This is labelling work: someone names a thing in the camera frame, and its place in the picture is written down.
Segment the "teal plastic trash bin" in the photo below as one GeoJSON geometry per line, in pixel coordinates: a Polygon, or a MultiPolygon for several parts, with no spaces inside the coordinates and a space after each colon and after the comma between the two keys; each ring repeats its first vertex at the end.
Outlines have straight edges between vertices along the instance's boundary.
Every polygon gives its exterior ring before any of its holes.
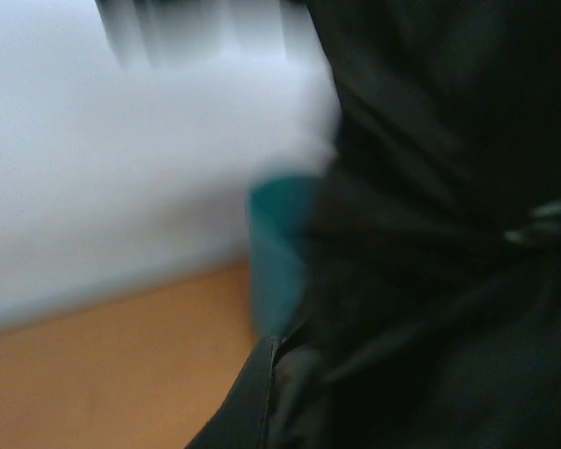
{"type": "Polygon", "coordinates": [[[286,332],[306,279],[303,247],[319,179],[305,173],[259,181],[247,195],[250,305],[261,336],[286,332]]]}

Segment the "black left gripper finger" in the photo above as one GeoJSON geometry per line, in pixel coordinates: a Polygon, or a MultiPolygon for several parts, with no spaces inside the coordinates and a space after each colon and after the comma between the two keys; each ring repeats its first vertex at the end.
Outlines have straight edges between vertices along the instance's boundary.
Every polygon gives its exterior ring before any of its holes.
{"type": "Polygon", "coordinates": [[[218,411],[187,449],[261,449],[266,446],[273,365],[279,342],[259,340],[218,411]]]}

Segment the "black plastic trash bag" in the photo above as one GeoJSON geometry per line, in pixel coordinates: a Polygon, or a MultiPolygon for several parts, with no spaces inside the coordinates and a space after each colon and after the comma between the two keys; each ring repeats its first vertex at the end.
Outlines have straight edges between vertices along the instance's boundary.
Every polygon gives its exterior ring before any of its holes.
{"type": "Polygon", "coordinates": [[[309,1],[340,105],[272,448],[561,448],[561,1],[309,1]]]}

